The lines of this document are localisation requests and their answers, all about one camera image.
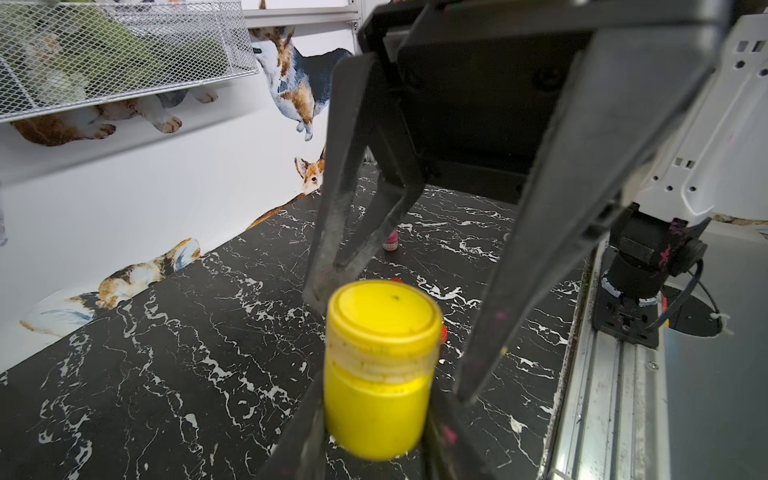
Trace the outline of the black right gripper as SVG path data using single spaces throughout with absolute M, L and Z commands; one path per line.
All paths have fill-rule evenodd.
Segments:
M 599 242 L 632 197 L 630 177 L 679 127 L 730 9 L 727 1 L 377 7 L 358 35 L 367 53 L 333 73 L 304 302 L 323 314 L 359 277 L 423 193 L 419 161 L 447 189 L 511 203 L 523 192 L 456 371 L 457 399 L 475 402 L 527 313 Z M 347 236 L 365 152 L 379 168 L 377 189 Z

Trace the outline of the magenta paint jar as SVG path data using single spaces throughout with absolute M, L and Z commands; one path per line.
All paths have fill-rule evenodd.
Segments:
M 386 252 L 394 252 L 398 249 L 398 246 L 399 246 L 399 233 L 398 233 L 398 230 L 395 229 L 387 237 L 387 239 L 382 245 L 382 248 Z

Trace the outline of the aluminium front rail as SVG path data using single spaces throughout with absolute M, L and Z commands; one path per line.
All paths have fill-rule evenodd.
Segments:
M 633 345 L 592 323 L 608 243 L 582 276 L 548 426 L 541 479 L 668 479 L 665 351 Z

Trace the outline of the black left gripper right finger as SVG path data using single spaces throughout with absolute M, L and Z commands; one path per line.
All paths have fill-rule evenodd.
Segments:
M 494 479 L 460 421 L 461 405 L 450 392 L 431 385 L 420 442 L 424 479 Z

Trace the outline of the yellow paint jar lid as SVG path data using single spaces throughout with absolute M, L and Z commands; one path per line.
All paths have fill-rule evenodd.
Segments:
M 421 290 L 391 280 L 356 281 L 328 302 L 325 360 L 376 384 L 430 378 L 442 327 L 439 306 Z

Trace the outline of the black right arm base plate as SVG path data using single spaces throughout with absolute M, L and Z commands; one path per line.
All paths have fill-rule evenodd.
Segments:
M 616 250 L 607 246 L 600 264 L 592 325 L 596 330 L 607 333 L 623 342 L 656 350 L 660 343 L 659 329 L 647 330 L 646 326 L 660 315 L 661 294 L 657 295 L 654 305 L 644 307 L 640 307 L 636 300 L 623 300 L 621 297 L 614 297 L 603 286 L 603 280 L 616 256 Z

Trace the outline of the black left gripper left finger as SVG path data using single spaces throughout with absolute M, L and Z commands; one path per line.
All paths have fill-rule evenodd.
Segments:
M 325 478 L 326 429 L 323 373 L 306 391 L 270 458 L 256 479 L 320 480 Z

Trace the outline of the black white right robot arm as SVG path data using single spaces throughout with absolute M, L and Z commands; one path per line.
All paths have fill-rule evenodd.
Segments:
M 767 91 L 767 18 L 739 1 L 406 1 L 333 74 L 303 297 L 324 311 L 422 195 L 518 205 L 459 367 L 474 401 L 527 313 L 604 237 L 609 290 L 699 265 L 730 149 Z

